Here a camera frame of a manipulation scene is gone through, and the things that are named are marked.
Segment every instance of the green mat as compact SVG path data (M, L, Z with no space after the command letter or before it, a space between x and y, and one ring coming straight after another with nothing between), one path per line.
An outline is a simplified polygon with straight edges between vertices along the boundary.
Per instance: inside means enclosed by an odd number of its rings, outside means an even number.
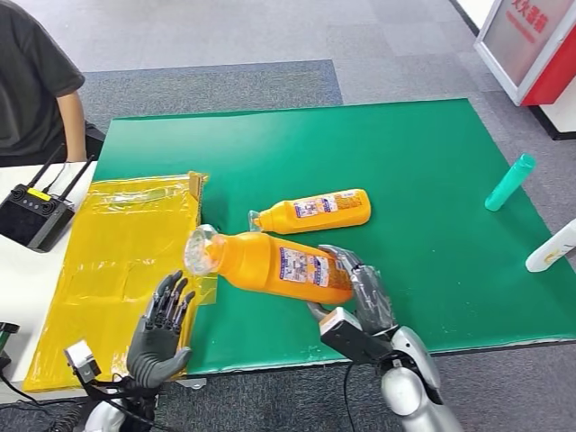
M226 234L247 230L251 209L364 188L368 223L289 238L379 268L398 320L432 352L576 337L568 263L525 269L550 232L524 191L484 208L507 168L467 100L448 100L118 119L94 180L209 173L202 219ZM218 283L194 325L189 374L341 359L303 302Z

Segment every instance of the yellow plastic bag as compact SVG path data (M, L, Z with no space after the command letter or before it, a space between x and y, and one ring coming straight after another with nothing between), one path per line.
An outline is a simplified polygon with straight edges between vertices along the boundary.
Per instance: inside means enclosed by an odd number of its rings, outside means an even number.
M23 382L29 392L78 387L63 349L85 339L100 380L126 374L137 320L165 275L183 267L188 234L200 219L204 175L147 177L91 184L70 243L42 335ZM189 341L200 304L214 302L215 276L195 278L196 291L180 338Z

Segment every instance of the humanoid robot hand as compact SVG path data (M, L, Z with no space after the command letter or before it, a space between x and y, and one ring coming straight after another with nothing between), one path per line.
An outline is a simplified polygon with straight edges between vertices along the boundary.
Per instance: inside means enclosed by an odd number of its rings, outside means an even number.
M192 355L189 347L176 352L182 322L195 292L179 304L188 283L182 271L169 274L159 284L134 332L126 367L137 385L155 389L183 369Z

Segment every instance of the bottle label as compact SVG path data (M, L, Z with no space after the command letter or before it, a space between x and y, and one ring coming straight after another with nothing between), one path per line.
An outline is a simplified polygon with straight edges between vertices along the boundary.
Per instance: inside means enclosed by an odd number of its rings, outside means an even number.
M350 289L348 274L339 261L286 247L280 247L280 278L321 287L329 285L331 288Z
M337 212L338 210L351 209L362 205L360 197L356 191L344 191L328 193L313 200L294 201L294 211L297 218L307 218L322 213Z

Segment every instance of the bottle cap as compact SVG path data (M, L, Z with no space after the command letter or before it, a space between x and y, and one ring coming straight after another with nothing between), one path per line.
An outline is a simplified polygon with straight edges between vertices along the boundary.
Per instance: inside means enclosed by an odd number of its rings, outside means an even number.
M251 210L248 212L248 226L250 230L254 232L262 232L262 225L260 222L260 214L255 210Z
M184 247L184 266L194 275L204 276L218 268L224 239L212 225L200 225Z

